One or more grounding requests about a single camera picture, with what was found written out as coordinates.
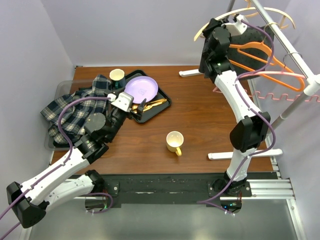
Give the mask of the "tan thin hanger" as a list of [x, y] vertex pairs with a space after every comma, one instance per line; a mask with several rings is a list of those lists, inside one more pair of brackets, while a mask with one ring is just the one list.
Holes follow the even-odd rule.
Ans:
[[[245, 15], [246, 18], [253, 18], [253, 17], [259, 15], [259, 12], [256, 11], [256, 8], [254, 6], [252, 6], [252, 2], [250, 0], [245, 0], [245, 2], [247, 3], [246, 11], [252, 11], [252, 13]], [[295, 24], [293, 18], [288, 13], [286, 13], [282, 10], [279, 10], [277, 8], [272, 8], [272, 7], [264, 7], [264, 9], [269, 12], [277, 13], [281, 16], [281, 19], [278, 22], [278, 27], [281, 30], [289, 27], [289, 24], [285, 24], [286, 20], [289, 20], [291, 22], [293, 29], [296, 29], [296, 24]]]

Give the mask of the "gold spoon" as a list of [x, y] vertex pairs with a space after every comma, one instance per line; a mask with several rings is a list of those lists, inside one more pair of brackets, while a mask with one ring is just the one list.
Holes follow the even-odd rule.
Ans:
[[135, 108], [138, 106], [139, 104], [134, 104], [133, 106], [132, 106], [132, 111], [135, 111]]

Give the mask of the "clothes rack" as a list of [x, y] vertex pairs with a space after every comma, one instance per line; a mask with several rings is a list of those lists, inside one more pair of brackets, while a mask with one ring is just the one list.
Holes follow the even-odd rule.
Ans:
[[[298, 106], [300, 106], [306, 100], [312, 99], [320, 90], [320, 76], [315, 75], [308, 67], [307, 63], [303, 60], [302, 55], [296, 51], [285, 34], [282, 33], [282, 30], [278, 27], [278, 23], [273, 21], [268, 11], [265, 10], [265, 7], [262, 6], [258, 0], [251, 0], [251, 3], [252, 6], [256, 8], [256, 11], [259, 12], [259, 15], [262, 17], [262, 19], [266, 22], [266, 25], [271, 28], [275, 37], [286, 50], [287, 55], [297, 65], [299, 70], [302, 72], [302, 76], [305, 77], [308, 83], [308, 85], [303, 89], [301, 95], [295, 98], [293, 103], [272, 123], [273, 129], [276, 129], [298, 108]], [[227, 18], [230, 15], [235, 15], [243, 11], [246, 11], [246, 8], [236, 10], [229, 9], [226, 13], [217, 16], [216, 20], [222, 20], [223, 18]]]

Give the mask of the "dark teal cup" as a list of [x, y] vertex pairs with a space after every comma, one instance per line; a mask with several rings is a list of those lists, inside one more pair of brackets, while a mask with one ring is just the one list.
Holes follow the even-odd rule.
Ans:
[[109, 78], [112, 80], [113, 88], [116, 90], [126, 86], [125, 72], [122, 69], [113, 69], [109, 73]]

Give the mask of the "gold knife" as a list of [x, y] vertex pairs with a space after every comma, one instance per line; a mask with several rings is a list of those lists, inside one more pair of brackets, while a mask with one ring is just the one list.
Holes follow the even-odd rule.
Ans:
[[161, 99], [158, 99], [158, 100], [155, 100], [155, 101], [152, 101], [152, 102], [148, 102], [144, 105], [144, 110], [143, 112], [146, 112], [148, 110], [150, 110], [151, 108], [155, 107], [155, 106], [159, 106], [159, 105], [162, 105], [164, 104], [165, 102], [167, 102], [167, 99], [166, 98], [161, 98]]

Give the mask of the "dark dotted garment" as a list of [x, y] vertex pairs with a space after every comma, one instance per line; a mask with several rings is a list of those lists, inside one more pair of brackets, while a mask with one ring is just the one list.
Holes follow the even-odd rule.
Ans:
[[238, 36], [217, 27], [204, 38], [198, 70], [206, 78], [217, 76], [218, 64], [222, 71], [234, 70], [238, 75], [253, 72], [271, 59], [273, 46], [274, 34], [267, 26], [249, 26]]

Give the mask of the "yellow mug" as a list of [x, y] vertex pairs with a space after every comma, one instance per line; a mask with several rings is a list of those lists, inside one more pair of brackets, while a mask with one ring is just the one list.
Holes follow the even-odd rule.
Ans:
[[167, 149], [175, 153], [178, 157], [182, 156], [181, 147], [184, 143], [184, 136], [179, 131], [171, 131], [166, 136]]

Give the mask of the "clear plastic bin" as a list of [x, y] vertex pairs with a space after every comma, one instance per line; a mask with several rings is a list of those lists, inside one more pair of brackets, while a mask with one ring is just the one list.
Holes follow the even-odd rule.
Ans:
[[[63, 82], [59, 83], [56, 88], [54, 100], [63, 96], [63, 95], [73, 94], [74, 92], [76, 92], [78, 90], [84, 90], [86, 88], [91, 87], [93, 80], [88, 80], [88, 79], [81, 80], [81, 81], [69, 80], [69, 81], [63, 81]], [[69, 148], [69, 144], [68, 145], [55, 144], [53, 138], [49, 136], [48, 132], [47, 132], [47, 137], [46, 137], [46, 144], [47, 144], [48, 149], [57, 150], [57, 151], [64, 151]]]

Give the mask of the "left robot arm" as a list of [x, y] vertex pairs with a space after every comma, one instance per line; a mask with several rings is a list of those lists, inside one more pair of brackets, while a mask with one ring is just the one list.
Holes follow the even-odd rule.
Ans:
[[24, 229], [36, 225], [47, 212], [75, 197], [105, 194], [105, 181], [95, 170], [88, 170], [69, 183], [65, 181], [107, 152], [107, 144], [114, 140], [126, 119], [141, 119], [147, 100], [135, 101], [124, 94], [103, 100], [110, 103], [110, 113], [91, 114], [84, 124], [85, 134], [62, 158], [35, 177], [7, 186], [8, 208]]

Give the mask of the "navy white plaid skirt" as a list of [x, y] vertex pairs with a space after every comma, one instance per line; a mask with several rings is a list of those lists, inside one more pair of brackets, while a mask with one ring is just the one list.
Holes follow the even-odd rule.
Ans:
[[[50, 122], [48, 135], [53, 138], [56, 145], [68, 145], [68, 142], [60, 133], [58, 118], [63, 109], [70, 103], [87, 97], [104, 97], [105, 91], [111, 86], [111, 81], [99, 74], [92, 81], [92, 86], [83, 90], [77, 90], [72, 94], [65, 94], [53, 100], [40, 113]], [[75, 143], [85, 134], [84, 124], [87, 118], [94, 113], [106, 113], [107, 103], [103, 100], [87, 100], [69, 108], [63, 115], [61, 127], [72, 143]]]

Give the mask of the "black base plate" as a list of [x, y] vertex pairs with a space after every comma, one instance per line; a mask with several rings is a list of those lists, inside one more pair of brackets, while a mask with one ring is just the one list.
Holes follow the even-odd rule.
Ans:
[[123, 204], [196, 205], [220, 203], [220, 197], [250, 197], [247, 179], [230, 183], [222, 173], [102, 174], [93, 193], [108, 194], [114, 208]]

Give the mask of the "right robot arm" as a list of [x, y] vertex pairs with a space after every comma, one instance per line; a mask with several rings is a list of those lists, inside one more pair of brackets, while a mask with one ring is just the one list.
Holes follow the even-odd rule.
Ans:
[[233, 23], [212, 18], [202, 30], [205, 41], [199, 72], [221, 90], [236, 119], [236, 126], [229, 134], [233, 146], [230, 165], [224, 177], [213, 183], [216, 191], [230, 197], [246, 185], [250, 160], [271, 126], [271, 116], [252, 102], [228, 58], [231, 38], [242, 35], [247, 27], [245, 18], [239, 15]]

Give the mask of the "purple plate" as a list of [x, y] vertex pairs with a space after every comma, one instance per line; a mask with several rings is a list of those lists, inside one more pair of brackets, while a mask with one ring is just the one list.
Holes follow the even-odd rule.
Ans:
[[146, 103], [153, 100], [158, 94], [158, 83], [151, 77], [138, 76], [131, 79], [125, 86], [124, 92], [133, 97], [134, 104]]

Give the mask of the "black tray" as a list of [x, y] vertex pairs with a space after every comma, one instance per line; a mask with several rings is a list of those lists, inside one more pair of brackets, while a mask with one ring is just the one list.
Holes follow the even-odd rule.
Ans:
[[133, 97], [133, 106], [145, 100], [144, 112], [136, 122], [143, 124], [171, 106], [171, 98], [159, 87], [156, 80], [138, 69], [125, 75], [121, 80], [112, 81], [112, 90], [124, 87], [124, 91]]

